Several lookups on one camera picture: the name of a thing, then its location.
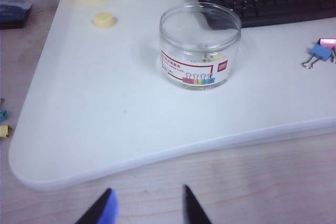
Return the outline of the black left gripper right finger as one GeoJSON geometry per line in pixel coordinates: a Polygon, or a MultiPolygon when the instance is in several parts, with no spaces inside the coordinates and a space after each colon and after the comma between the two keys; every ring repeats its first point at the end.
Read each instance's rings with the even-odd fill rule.
{"type": "Polygon", "coordinates": [[[184,223],[212,223],[187,184],[183,185],[183,219],[184,223]]]}

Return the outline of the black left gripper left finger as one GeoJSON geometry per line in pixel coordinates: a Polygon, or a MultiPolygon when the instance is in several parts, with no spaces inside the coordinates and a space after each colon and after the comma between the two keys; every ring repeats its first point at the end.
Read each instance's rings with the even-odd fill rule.
{"type": "Polygon", "coordinates": [[[114,224],[119,212],[116,191],[107,188],[76,223],[114,224]]]}

